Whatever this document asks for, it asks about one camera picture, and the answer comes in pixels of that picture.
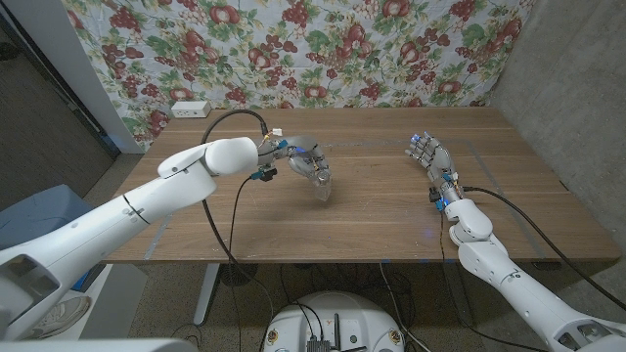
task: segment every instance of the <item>red apple pattern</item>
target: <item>red apple pattern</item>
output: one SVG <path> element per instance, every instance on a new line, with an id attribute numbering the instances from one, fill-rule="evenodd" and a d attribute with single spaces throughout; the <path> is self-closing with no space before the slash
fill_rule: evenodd
<path id="1" fill-rule="evenodd" d="M 62 2 L 144 150 L 178 101 L 215 109 L 484 106 L 534 4 Z"/>

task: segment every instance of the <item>robotic arm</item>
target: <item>robotic arm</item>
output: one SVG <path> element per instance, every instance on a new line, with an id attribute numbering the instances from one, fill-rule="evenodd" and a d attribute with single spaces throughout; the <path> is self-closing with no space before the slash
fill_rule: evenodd
<path id="1" fill-rule="evenodd" d="M 450 153 L 439 141 L 415 135 L 406 154 L 427 170 L 435 186 L 430 200 L 456 222 L 449 233 L 463 267 L 496 288 L 551 351 L 626 350 L 625 325 L 572 309 L 513 263 L 489 218 L 465 197 Z"/>
<path id="2" fill-rule="evenodd" d="M 161 217 L 215 192 L 215 176 L 256 170 L 252 179 L 269 181 L 274 160 L 288 157 L 290 167 L 313 182 L 316 197 L 328 198 L 331 172 L 315 139 L 263 142 L 257 147 L 250 138 L 217 140 L 175 154 L 153 181 L 50 234 L 0 251 L 0 339 L 27 336 L 89 268 Z"/>

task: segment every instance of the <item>table leg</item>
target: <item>table leg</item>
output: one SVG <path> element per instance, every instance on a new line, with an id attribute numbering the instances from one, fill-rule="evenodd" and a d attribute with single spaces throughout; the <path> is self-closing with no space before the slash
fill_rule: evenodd
<path id="1" fill-rule="evenodd" d="M 202 281 L 202 288 L 200 290 L 200 296 L 198 297 L 198 305 L 196 306 L 196 314 L 194 315 L 194 325 L 196 326 L 201 326 L 206 321 L 209 304 L 211 302 L 213 292 L 217 288 L 218 270 L 219 264 L 206 265 L 204 281 Z"/>

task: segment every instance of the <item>wall outlet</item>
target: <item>wall outlet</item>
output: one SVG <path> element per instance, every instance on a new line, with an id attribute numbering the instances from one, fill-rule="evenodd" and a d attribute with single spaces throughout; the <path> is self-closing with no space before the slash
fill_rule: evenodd
<path id="1" fill-rule="evenodd" d="M 208 102 L 176 102 L 172 107 L 174 117 L 206 117 L 211 112 Z"/>

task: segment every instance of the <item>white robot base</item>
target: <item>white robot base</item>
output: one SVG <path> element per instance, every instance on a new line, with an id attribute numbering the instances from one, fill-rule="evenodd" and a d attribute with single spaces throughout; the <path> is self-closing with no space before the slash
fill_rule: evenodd
<path id="1" fill-rule="evenodd" d="M 393 318 L 372 301 L 324 291 L 306 295 L 279 312 L 265 335 L 263 350 L 402 352 L 404 340 Z"/>

